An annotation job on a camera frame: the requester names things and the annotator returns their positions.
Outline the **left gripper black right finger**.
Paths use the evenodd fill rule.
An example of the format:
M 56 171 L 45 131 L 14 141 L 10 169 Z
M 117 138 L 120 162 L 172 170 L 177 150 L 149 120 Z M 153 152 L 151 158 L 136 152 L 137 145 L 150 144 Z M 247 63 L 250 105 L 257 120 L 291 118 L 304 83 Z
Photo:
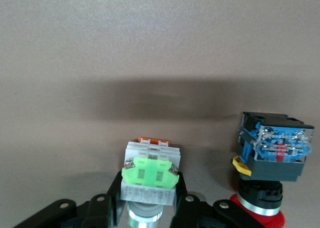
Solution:
M 259 222 L 229 199 L 217 200 L 213 205 L 200 201 L 187 191 L 181 172 L 176 184 L 176 209 L 171 227 L 259 227 Z

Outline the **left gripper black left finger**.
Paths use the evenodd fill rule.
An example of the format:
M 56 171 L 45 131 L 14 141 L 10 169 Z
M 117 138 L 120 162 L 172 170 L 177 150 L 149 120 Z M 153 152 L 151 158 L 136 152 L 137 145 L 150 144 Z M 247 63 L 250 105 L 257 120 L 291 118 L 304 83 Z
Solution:
M 56 200 L 16 227 L 116 227 L 125 205 L 120 199 L 122 179 L 118 172 L 106 193 L 81 205 L 71 199 Z

